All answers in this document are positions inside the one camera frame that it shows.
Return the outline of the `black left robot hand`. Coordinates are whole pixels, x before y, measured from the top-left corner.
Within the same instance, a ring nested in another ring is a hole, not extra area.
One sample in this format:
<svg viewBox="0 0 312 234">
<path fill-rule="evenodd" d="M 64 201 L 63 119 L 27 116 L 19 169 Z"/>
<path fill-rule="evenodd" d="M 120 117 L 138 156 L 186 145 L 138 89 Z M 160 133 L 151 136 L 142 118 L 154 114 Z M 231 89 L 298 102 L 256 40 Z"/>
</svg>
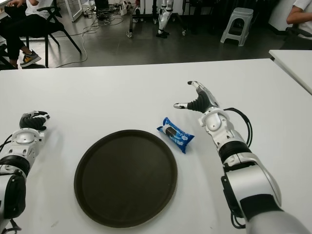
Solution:
<svg viewBox="0 0 312 234">
<path fill-rule="evenodd" d="M 31 128 L 37 131 L 46 130 L 46 126 L 44 125 L 47 120 L 50 119 L 50 116 L 47 112 L 44 111 L 31 111 L 28 113 L 24 113 L 19 121 L 19 127 L 23 128 Z"/>
</svg>

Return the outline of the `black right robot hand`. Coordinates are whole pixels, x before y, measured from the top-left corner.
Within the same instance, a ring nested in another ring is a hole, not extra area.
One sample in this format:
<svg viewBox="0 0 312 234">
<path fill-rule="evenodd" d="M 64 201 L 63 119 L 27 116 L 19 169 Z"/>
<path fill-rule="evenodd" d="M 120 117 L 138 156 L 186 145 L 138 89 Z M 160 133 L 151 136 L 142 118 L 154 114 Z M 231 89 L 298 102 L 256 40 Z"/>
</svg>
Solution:
<svg viewBox="0 0 312 234">
<path fill-rule="evenodd" d="M 197 99 L 188 103 L 175 103 L 174 108 L 188 109 L 201 113 L 207 112 L 208 109 L 212 107 L 219 108 L 219 104 L 217 103 L 215 97 L 203 84 L 197 81 L 188 81 L 187 83 L 188 85 L 195 87 L 198 94 Z"/>
</svg>

